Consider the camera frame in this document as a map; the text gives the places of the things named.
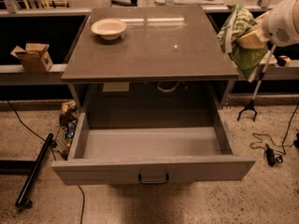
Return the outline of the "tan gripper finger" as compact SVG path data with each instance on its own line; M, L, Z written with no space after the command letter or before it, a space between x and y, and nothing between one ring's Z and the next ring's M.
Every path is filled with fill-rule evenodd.
M266 27L269 12L265 12L255 19L256 24L248 29L236 42L244 49L261 49L270 40Z

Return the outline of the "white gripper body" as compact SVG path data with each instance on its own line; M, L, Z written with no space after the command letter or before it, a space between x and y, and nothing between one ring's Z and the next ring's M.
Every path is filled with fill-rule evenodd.
M287 47L299 43L299 0L283 0L271 9L262 22L272 44Z

